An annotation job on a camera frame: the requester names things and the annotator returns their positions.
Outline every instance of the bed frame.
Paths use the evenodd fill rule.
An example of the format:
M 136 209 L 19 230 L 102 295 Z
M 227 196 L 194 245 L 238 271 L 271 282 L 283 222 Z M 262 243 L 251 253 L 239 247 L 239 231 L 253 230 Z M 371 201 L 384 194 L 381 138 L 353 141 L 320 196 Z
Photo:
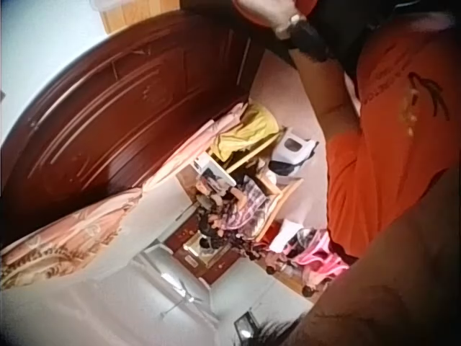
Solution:
M 142 185 L 201 125 L 248 98 L 263 52 L 242 34 L 177 11 L 75 60 L 1 148 L 2 247 Z

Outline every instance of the carved wood panel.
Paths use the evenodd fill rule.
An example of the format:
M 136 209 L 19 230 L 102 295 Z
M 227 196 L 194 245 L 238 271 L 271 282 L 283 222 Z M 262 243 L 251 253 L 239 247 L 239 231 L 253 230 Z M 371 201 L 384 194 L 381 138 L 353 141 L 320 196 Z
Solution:
M 206 121 L 247 98 L 247 38 L 182 12 L 112 36 L 24 111 L 1 149 L 4 243 L 140 185 Z

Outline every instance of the yellow cloth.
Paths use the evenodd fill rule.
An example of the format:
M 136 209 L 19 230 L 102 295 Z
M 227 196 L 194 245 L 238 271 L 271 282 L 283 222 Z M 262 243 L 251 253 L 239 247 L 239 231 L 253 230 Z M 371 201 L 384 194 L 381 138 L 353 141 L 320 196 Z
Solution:
M 261 105 L 251 104 L 237 126 L 215 138 L 211 150 L 219 160 L 227 161 L 234 151 L 248 148 L 278 132 L 279 126 L 271 112 Z

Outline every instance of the orange t-shirt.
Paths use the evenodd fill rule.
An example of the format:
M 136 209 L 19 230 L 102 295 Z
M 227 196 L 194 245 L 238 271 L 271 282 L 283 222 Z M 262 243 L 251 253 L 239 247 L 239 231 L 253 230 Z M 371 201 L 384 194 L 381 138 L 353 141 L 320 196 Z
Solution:
M 461 53 L 450 30 L 413 24 L 392 23 L 365 46 L 362 131 L 326 144 L 328 229 L 353 257 L 460 158 Z

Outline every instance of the wristwatch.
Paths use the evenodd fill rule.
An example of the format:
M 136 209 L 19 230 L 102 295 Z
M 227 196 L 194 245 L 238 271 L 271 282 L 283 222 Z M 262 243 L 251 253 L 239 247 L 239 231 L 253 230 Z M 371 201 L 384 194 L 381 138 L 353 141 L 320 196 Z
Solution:
M 317 30 L 301 14 L 291 16 L 287 25 L 275 30 L 275 35 L 288 49 L 299 49 L 315 61 L 324 62 L 333 57 Z

